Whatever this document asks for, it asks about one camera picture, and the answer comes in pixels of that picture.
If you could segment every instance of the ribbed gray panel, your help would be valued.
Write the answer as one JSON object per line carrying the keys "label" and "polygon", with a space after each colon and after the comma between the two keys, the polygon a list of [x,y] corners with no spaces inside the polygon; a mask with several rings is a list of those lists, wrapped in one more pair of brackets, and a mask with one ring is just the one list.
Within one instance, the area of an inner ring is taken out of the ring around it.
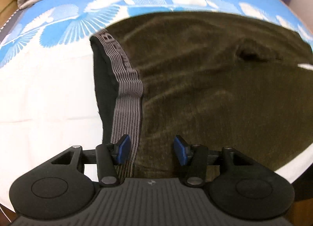
{"label": "ribbed gray panel", "polygon": [[94,202],[70,218],[35,221],[19,217],[13,226],[291,226],[283,218],[248,222],[215,208],[204,191],[178,179],[126,179],[116,188],[103,188]]}

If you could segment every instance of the white logo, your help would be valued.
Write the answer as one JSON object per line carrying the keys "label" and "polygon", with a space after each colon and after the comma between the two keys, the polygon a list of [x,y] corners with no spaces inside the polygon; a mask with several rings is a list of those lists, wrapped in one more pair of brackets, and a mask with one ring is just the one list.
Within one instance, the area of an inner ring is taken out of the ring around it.
{"label": "white logo", "polygon": [[155,182],[154,180],[150,180],[150,181],[148,181],[147,183],[148,183],[149,185],[151,185],[151,186],[153,186],[153,185],[156,184],[156,182]]}

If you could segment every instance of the wooden headboard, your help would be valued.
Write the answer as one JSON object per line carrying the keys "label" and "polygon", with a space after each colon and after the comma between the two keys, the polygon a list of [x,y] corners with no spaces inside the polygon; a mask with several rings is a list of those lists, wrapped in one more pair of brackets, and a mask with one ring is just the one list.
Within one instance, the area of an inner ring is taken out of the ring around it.
{"label": "wooden headboard", "polygon": [[0,1],[0,28],[8,20],[8,18],[17,10],[16,0]]}

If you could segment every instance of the white cable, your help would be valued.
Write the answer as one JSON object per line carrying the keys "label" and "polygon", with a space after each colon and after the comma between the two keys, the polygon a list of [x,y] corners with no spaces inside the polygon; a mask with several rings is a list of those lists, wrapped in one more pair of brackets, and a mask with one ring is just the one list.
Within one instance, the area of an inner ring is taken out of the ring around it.
{"label": "white cable", "polygon": [[2,207],[1,207],[1,206],[0,206],[0,209],[1,209],[2,213],[5,215],[5,217],[9,220],[9,222],[12,223],[11,220],[10,220],[10,219],[7,217],[7,215],[5,214],[5,212],[2,210]]}

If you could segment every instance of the bed sheet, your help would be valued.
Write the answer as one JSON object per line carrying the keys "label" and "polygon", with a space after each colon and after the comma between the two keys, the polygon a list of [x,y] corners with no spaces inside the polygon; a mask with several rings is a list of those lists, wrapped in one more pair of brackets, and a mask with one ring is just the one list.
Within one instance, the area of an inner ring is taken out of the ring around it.
{"label": "bed sheet", "polygon": [[[0,203],[20,175],[72,145],[94,149],[102,123],[94,94],[96,31],[144,13],[210,11],[250,16],[313,36],[279,0],[43,0],[0,44]],[[313,162],[313,145],[277,171],[290,182]],[[85,174],[97,180],[96,167]]]}

